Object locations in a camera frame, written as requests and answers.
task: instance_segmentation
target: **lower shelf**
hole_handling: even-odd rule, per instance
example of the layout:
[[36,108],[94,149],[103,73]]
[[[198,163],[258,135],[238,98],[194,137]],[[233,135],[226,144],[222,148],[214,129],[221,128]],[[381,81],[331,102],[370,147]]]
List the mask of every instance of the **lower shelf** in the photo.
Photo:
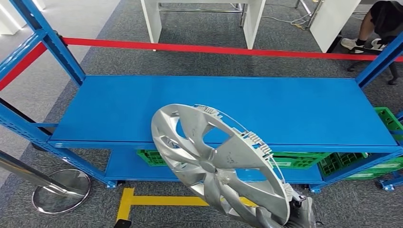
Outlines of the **lower shelf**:
[[[320,184],[322,176],[317,165],[309,169],[281,169],[290,184]],[[237,174],[243,181],[262,181],[265,178],[258,170],[240,169]],[[167,166],[150,167],[134,149],[115,149],[111,151],[106,177],[119,181],[179,181]]]

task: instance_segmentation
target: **blue metal shelf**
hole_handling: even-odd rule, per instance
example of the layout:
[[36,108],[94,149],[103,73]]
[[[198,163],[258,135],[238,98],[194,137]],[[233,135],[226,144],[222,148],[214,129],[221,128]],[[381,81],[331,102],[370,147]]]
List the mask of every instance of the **blue metal shelf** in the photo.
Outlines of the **blue metal shelf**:
[[[35,123],[1,99],[0,124],[108,187],[115,187],[117,180],[174,180],[166,167],[150,168],[134,152],[155,148],[151,118],[171,103],[204,104],[225,111],[274,151],[375,153],[325,178],[317,166],[304,171],[282,169],[290,183],[309,183],[314,192],[403,154],[361,90],[403,53],[403,33],[356,79],[88,76],[32,0],[10,1],[34,35],[0,63],[0,79],[35,43],[42,42],[79,90],[59,124]],[[50,126],[56,126],[53,135],[45,129]],[[205,140],[217,145],[222,138],[212,133]],[[106,172],[67,149],[74,147],[113,149]],[[255,170],[238,174],[244,180],[261,179]]]
[[[319,184],[324,183],[317,165],[307,169],[281,169],[284,178],[291,184]],[[237,175],[243,181],[264,181],[264,176],[253,169],[237,170]],[[106,178],[125,181],[179,181],[168,166],[150,167],[133,149],[115,149],[111,151]]]
[[[210,92],[211,86],[219,89]],[[273,150],[304,145],[320,152],[392,152],[398,147],[354,79],[286,77],[87,76],[49,142],[154,147],[151,118],[172,103],[222,110]],[[222,136],[208,134],[205,142],[221,143]]]

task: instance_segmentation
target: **shoe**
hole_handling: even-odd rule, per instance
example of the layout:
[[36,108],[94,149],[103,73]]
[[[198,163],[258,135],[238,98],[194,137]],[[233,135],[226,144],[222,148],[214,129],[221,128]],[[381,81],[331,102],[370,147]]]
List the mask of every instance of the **shoe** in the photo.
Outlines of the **shoe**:
[[[343,47],[345,47],[345,48],[347,48],[347,49],[349,49],[349,50],[352,50],[352,49],[355,48],[355,47],[359,47],[359,48],[363,48],[363,47],[364,47],[364,45],[360,45],[360,46],[357,45],[356,41],[357,41],[357,39],[347,39],[347,38],[343,38],[343,39],[341,40],[340,44],[341,44],[341,46],[343,46]],[[359,54],[359,53],[363,53],[363,51],[361,51],[361,50],[355,50],[355,53],[356,53],[356,54]]]
[[372,42],[371,42],[371,45],[372,45],[372,48],[371,49],[373,49],[373,50],[379,50],[379,51],[382,51],[385,47],[386,47],[386,44],[378,44],[378,41],[379,40],[381,40],[381,39],[374,39]]

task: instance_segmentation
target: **black shorts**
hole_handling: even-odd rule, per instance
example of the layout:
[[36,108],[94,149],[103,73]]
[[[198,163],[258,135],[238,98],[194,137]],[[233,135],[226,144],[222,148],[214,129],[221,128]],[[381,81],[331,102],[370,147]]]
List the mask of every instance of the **black shorts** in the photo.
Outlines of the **black shorts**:
[[378,1],[369,10],[372,16],[371,22],[376,25],[380,14],[383,13],[383,15],[381,15],[385,17],[384,20],[382,20],[383,27],[388,27],[388,29],[393,30],[403,20],[402,10],[403,6],[396,1]]

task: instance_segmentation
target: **silver hubcap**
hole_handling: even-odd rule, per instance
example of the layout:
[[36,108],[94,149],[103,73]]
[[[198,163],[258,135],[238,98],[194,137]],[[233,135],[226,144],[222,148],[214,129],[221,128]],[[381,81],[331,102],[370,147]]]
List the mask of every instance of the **silver hubcap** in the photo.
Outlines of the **silver hubcap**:
[[[255,207],[243,204],[242,195],[285,224],[291,193],[273,171],[270,148],[256,134],[230,127],[221,118],[217,110],[205,106],[167,105],[153,116],[154,143],[175,175],[223,214],[259,227]],[[176,130],[179,121],[185,137]],[[213,128],[228,135],[216,148],[203,140]],[[246,183],[236,169],[258,169],[267,180]]]

